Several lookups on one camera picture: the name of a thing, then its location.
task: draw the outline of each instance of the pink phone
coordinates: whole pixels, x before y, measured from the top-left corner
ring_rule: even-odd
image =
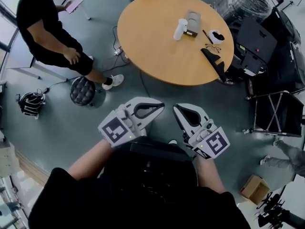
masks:
[[[72,13],[84,0],[74,0],[66,9],[68,13]]]

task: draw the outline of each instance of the table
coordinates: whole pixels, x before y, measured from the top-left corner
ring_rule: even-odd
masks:
[[[54,0],[56,5],[63,5],[67,3],[69,0]],[[89,20],[90,17],[87,15],[85,10],[83,9],[85,17]],[[48,65],[45,65],[39,61],[36,61],[29,51],[29,48],[25,41],[23,40],[20,33],[16,36],[14,43],[11,47],[10,53],[8,58],[5,62],[6,69],[14,69],[20,73],[26,74],[28,76],[32,76],[34,78],[40,79],[40,77],[32,72],[27,71],[26,69],[35,68],[42,72],[48,73],[62,81],[66,81],[67,77],[64,77],[60,74],[53,72],[52,70],[48,69]]]
[[[196,38],[183,35],[175,41],[178,20],[188,9],[201,13],[201,30]],[[207,33],[217,29],[224,35],[224,42],[215,46],[222,49],[219,55],[226,70],[234,55],[231,32],[222,17],[200,0],[135,0],[119,18],[118,37],[129,59],[145,73],[167,83],[191,86],[218,78],[200,51],[210,43],[202,29]]]

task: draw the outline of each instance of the open cardboard box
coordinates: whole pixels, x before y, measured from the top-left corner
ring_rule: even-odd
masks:
[[[259,205],[259,203],[262,202],[269,191],[270,188],[267,183],[261,177],[256,175],[252,175],[240,190],[242,196],[256,205]]]

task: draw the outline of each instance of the gray box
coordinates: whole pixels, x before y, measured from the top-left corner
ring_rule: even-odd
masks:
[[[188,10],[185,19],[187,20],[187,30],[184,34],[196,37],[200,31],[201,14]]]

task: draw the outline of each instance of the plastic wrapped package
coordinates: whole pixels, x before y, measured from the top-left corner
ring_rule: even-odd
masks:
[[[261,23],[272,11],[268,0],[217,0],[213,7],[228,25],[245,17]]]

